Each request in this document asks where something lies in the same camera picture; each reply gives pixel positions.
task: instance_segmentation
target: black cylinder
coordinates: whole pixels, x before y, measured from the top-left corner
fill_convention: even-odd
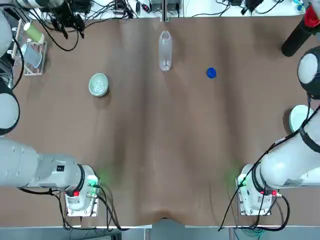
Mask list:
[[[282,53],[286,57],[293,56],[296,51],[298,51],[298,49],[305,43],[305,41],[311,36],[311,34],[312,32],[308,27],[306,27],[305,22],[302,19],[282,45]]]

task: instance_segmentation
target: small bowl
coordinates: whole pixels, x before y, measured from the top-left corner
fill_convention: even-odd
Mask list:
[[[103,73],[96,73],[89,81],[89,91],[93,96],[102,97],[108,90],[108,78]]]
[[[289,126],[292,132],[295,132],[300,128],[307,117],[307,113],[308,107],[306,105],[297,105],[292,109],[289,115]],[[308,118],[310,118],[313,113],[314,111],[310,108]]]

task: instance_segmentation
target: plastic bottle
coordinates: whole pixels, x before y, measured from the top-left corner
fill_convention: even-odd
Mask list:
[[[172,37],[168,31],[163,31],[159,37],[159,67],[163,72],[171,68]]]

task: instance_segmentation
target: dish rack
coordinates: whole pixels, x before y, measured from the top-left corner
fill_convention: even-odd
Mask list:
[[[15,32],[15,39],[16,41],[22,46],[23,44],[29,44],[34,50],[42,54],[42,60],[38,67],[33,67],[31,64],[24,62],[24,72],[23,74],[25,76],[37,76],[42,75],[44,73],[44,66],[46,62],[46,54],[47,54],[47,42],[44,41],[42,44],[36,44],[35,42],[32,42],[30,38],[28,38],[25,34],[25,31],[22,27],[23,22],[22,19],[19,19],[18,21],[18,27],[13,27],[12,32]],[[13,49],[8,50],[7,53],[11,55],[11,58],[14,60],[14,66],[15,68],[18,64],[21,65],[21,57],[20,54],[17,54],[17,45],[14,43]]]

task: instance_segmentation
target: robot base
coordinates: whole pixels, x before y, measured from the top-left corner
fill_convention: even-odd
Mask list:
[[[248,171],[251,169],[253,165],[247,164],[242,169],[240,176],[235,179],[236,187],[238,188],[239,184],[245,178]],[[261,201],[263,195],[258,192],[253,184],[252,175],[249,174],[245,181],[243,182],[243,186],[239,188],[237,193],[238,196],[238,205],[241,215],[246,216],[257,216],[259,214],[259,209],[261,206]],[[265,195],[263,198],[262,208],[260,211],[261,216],[270,215],[268,212],[272,202],[272,195]]]
[[[64,194],[68,217],[96,217],[98,215],[99,188],[93,186],[99,185],[99,179],[90,166],[82,165],[82,167],[85,179],[78,196],[70,197]]]

